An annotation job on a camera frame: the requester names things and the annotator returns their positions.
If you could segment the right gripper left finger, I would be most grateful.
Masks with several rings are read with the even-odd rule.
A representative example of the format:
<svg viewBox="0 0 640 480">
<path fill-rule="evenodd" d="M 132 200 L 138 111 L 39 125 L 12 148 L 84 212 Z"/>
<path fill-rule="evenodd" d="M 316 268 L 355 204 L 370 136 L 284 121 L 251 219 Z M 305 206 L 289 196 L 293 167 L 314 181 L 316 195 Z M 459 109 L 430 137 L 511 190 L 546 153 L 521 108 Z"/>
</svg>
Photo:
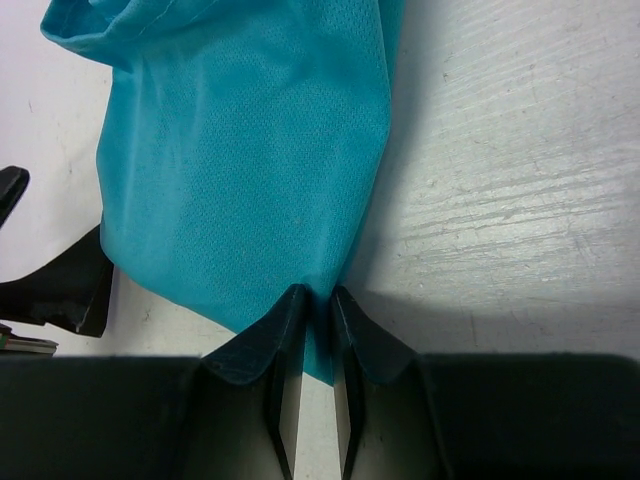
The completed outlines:
<svg viewBox="0 0 640 480">
<path fill-rule="evenodd" d="M 307 291 L 207 356 L 6 357 L 5 479 L 289 479 Z"/>
</svg>

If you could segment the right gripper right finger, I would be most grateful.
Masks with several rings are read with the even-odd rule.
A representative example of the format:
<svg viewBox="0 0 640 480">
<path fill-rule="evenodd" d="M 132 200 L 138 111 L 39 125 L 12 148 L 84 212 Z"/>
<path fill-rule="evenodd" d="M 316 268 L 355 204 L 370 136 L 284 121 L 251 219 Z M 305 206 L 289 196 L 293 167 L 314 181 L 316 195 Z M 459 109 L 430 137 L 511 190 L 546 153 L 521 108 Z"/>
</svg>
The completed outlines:
<svg viewBox="0 0 640 480">
<path fill-rule="evenodd" d="M 636 361 L 420 354 L 343 287 L 330 318 L 343 478 L 638 477 Z"/>
</svg>

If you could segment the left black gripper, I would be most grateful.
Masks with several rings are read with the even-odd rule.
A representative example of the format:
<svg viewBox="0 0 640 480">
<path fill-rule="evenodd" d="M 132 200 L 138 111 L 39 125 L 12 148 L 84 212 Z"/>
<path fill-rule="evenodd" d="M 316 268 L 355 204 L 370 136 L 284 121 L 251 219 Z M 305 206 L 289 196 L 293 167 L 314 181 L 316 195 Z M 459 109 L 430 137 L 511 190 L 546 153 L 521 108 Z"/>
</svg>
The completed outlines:
<svg viewBox="0 0 640 480">
<path fill-rule="evenodd" d="M 0 171 L 0 227 L 21 199 L 30 181 L 27 169 L 8 166 Z M 100 337 L 109 312 L 114 265 L 104 254 L 100 228 L 95 227 L 62 254 L 31 274 L 1 284 L 3 320 Z M 53 356 L 58 344 L 21 337 L 0 326 L 2 355 Z"/>
</svg>

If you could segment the teal t shirt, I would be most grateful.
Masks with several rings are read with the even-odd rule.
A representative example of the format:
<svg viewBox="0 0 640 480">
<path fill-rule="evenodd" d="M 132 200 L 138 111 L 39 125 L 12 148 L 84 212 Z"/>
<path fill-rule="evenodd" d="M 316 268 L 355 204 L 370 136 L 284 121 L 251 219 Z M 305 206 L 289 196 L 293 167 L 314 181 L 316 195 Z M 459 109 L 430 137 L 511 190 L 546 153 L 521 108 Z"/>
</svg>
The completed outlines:
<svg viewBox="0 0 640 480">
<path fill-rule="evenodd" d="M 112 69 L 101 244 L 132 280 L 233 330 L 293 284 L 305 371 L 391 127 L 400 1 L 53 1 L 41 32 Z"/>
</svg>

